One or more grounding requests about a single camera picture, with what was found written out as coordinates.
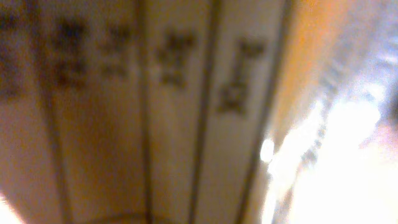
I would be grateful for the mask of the orange spaghetti package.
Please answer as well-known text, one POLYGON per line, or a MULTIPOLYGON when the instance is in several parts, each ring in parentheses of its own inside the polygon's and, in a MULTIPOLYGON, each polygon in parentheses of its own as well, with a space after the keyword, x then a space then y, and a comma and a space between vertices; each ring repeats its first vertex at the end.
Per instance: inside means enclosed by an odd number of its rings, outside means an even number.
POLYGON ((1 2, 27 223, 246 223, 291 1, 1 2))

